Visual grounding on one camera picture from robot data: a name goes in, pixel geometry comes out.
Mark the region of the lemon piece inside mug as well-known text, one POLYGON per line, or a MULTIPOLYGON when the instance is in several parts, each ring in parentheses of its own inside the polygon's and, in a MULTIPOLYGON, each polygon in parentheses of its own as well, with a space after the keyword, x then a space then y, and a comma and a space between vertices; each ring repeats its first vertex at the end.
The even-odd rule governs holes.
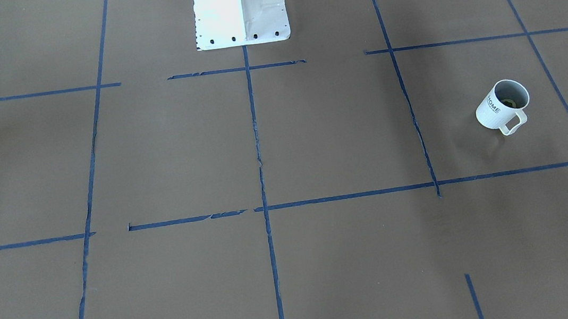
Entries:
POLYGON ((506 107, 508 107, 508 108, 512 108, 512 109, 514 109, 514 108, 519 108, 517 102, 516 102, 514 99, 503 98, 503 99, 501 100, 501 103, 502 103, 503 105, 505 105, 506 107))

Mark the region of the white mug with handle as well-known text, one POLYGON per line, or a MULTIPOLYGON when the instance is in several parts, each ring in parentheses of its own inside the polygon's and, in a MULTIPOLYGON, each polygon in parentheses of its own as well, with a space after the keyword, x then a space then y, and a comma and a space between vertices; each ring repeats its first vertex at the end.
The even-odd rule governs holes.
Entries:
POLYGON ((500 80, 478 105, 475 116, 485 128, 496 129, 504 136, 510 136, 528 121, 524 110, 530 100, 529 92, 523 84, 510 79, 500 80), (504 98, 514 99, 519 108, 506 107, 501 103, 504 98))

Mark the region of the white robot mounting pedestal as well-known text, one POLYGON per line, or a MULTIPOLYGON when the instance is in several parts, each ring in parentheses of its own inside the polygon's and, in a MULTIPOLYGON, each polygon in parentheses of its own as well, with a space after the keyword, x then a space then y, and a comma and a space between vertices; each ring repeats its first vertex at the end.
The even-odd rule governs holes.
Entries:
POLYGON ((290 39, 285 0, 193 0, 196 49, 290 39))

